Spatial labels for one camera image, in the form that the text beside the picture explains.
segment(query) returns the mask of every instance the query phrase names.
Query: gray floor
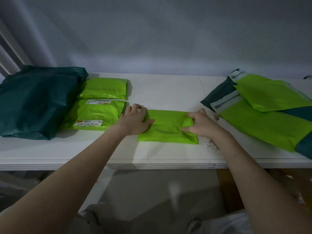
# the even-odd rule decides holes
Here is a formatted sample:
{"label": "gray floor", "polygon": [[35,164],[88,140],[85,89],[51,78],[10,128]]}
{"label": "gray floor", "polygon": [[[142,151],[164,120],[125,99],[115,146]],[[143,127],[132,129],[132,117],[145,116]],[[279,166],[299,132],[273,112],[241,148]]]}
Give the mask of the gray floor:
{"label": "gray floor", "polygon": [[114,233],[184,233],[225,214],[216,170],[105,170],[80,210],[94,203]]}

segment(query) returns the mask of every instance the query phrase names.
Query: white sticker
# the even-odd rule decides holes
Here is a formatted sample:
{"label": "white sticker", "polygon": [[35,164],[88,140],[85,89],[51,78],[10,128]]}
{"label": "white sticker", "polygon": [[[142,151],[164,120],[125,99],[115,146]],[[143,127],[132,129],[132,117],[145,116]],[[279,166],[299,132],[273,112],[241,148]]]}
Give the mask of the white sticker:
{"label": "white sticker", "polygon": [[75,126],[79,127],[85,127],[85,126],[101,126],[102,125],[102,120],[82,120],[82,121],[76,121]]}
{"label": "white sticker", "polygon": [[105,99],[89,99],[86,104],[110,104],[111,100]]}

